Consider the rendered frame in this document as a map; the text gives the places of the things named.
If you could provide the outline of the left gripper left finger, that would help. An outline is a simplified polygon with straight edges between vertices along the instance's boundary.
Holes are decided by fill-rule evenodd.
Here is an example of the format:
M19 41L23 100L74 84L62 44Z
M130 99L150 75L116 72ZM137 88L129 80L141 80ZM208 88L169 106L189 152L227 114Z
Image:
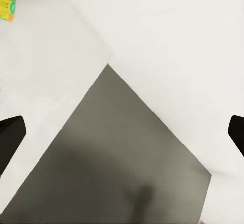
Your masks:
M0 121L0 177L25 136L23 116Z

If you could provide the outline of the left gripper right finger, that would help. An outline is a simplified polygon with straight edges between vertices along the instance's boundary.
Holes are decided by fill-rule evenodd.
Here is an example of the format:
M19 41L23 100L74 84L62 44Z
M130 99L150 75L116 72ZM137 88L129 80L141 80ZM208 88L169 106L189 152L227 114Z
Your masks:
M237 115L231 117L228 134L244 156L244 117Z

